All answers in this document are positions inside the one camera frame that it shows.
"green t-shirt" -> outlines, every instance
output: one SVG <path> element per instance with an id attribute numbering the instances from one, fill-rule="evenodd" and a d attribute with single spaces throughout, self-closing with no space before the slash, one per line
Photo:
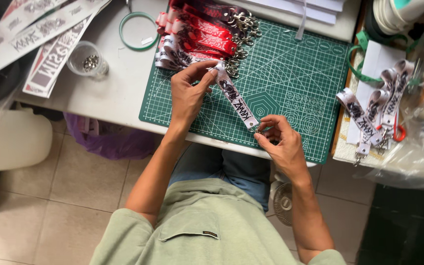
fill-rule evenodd
<path id="1" fill-rule="evenodd" d="M 302 264 L 243 190 L 216 178 L 176 182 L 154 229 L 129 209 L 112 214 L 91 265 Z M 344 265 L 325 250 L 310 265 Z"/>

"purple plastic bag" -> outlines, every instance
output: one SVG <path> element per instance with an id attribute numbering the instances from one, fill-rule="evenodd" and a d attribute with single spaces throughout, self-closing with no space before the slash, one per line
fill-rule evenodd
<path id="1" fill-rule="evenodd" d="M 130 134 L 92 136 L 81 133 L 77 123 L 80 116 L 63 112 L 66 126 L 76 142 L 86 151 L 110 160 L 144 159 L 154 148 L 153 133 L 132 129 Z"/>

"green cutting mat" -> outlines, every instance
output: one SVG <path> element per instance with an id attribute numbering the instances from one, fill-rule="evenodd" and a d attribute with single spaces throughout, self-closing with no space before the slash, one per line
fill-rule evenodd
<path id="1" fill-rule="evenodd" d="M 338 104 L 335 94 L 344 88 L 349 43 L 305 32 L 294 40 L 296 28 L 260 19 L 262 37 L 239 66 L 234 85 L 256 118 L 268 114 L 287 117 L 302 136 L 305 158 L 325 163 Z M 175 72 L 152 65 L 139 118 L 168 126 L 171 120 L 170 78 Z M 259 148 L 218 86 L 205 95 L 192 133 Z"/>

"green rubber ring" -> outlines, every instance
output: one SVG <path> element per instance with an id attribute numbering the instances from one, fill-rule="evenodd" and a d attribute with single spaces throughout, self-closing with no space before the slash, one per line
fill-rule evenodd
<path id="1" fill-rule="evenodd" d="M 154 24 L 154 25 L 156 25 L 156 23 L 155 23 L 155 19 L 154 19 L 151 15 L 146 14 L 145 12 L 133 12 L 133 13 L 130 13 L 129 15 L 126 15 L 126 16 L 122 19 L 121 24 L 120 24 L 120 26 L 119 26 L 119 34 L 121 35 L 121 40 L 122 40 L 122 42 L 123 42 L 123 43 L 124 43 L 127 47 L 129 47 L 129 49 L 132 49 L 132 50 L 134 50 L 134 51 L 144 51 L 144 50 L 148 50 L 148 49 L 150 49 L 151 47 L 153 47 L 153 45 L 155 45 L 155 44 L 156 44 L 156 42 L 158 41 L 158 38 L 160 37 L 160 34 L 156 34 L 156 38 L 155 38 L 155 40 L 153 40 L 151 44 L 149 44 L 149 45 L 147 45 L 147 46 L 144 46 L 144 47 L 133 47 L 133 46 L 129 45 L 129 44 L 128 44 L 125 40 L 124 40 L 124 38 L 123 38 L 122 28 L 123 28 L 123 26 L 124 26 L 125 22 L 127 22 L 127 20 L 131 19 L 132 17 L 136 17 L 136 16 L 146 17 L 146 18 L 150 19 L 150 20 L 153 22 L 153 24 Z"/>

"white table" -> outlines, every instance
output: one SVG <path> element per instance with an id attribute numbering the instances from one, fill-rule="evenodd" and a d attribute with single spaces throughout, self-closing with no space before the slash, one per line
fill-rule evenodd
<path id="1" fill-rule="evenodd" d="M 168 0 L 133 0 L 132 9 L 134 12 L 143 11 L 156 18 L 159 12 L 166 9 L 167 4 Z M 246 7 L 254 11 L 249 4 Z M 344 7 L 344 14 L 338 16 L 341 22 L 337 21 L 337 26 L 340 26 L 333 28 L 325 26 L 332 29 L 328 30 L 331 33 L 330 35 L 333 37 L 338 35 L 338 39 L 341 39 L 341 36 L 344 35 L 351 35 L 352 37 L 358 8 L 359 0 L 348 0 Z M 269 11 L 270 14 L 276 12 L 275 10 Z M 106 80 L 93 81 L 89 78 L 83 78 L 64 67 L 49 99 L 20 93 L 17 100 L 165 134 L 167 127 L 143 122 L 138 118 L 155 49 L 132 51 L 125 47 L 119 37 L 119 24 L 128 13 L 129 10 L 125 1 L 113 0 L 94 18 L 82 37 L 84 40 L 95 43 L 109 63 L 109 73 Z M 260 7 L 258 13 L 262 15 L 266 13 L 266 10 Z M 299 21 L 292 14 L 282 13 L 279 16 L 282 23 L 287 22 L 287 24 L 295 26 L 293 21 Z M 128 28 L 132 27 L 133 24 L 127 22 L 124 27 L 125 38 L 129 39 L 133 38 L 134 35 L 136 37 L 140 35 L 146 39 L 153 36 L 154 27 L 148 23 L 150 22 L 142 21 L 132 32 L 129 32 Z M 307 29 L 319 32 L 320 30 L 315 30 L 317 27 L 317 22 L 312 21 L 312 23 L 308 23 Z M 339 32 L 338 29 L 343 29 L 344 34 Z M 263 150 L 215 140 L 194 133 L 188 133 L 186 140 L 270 159 L 268 153 Z"/>

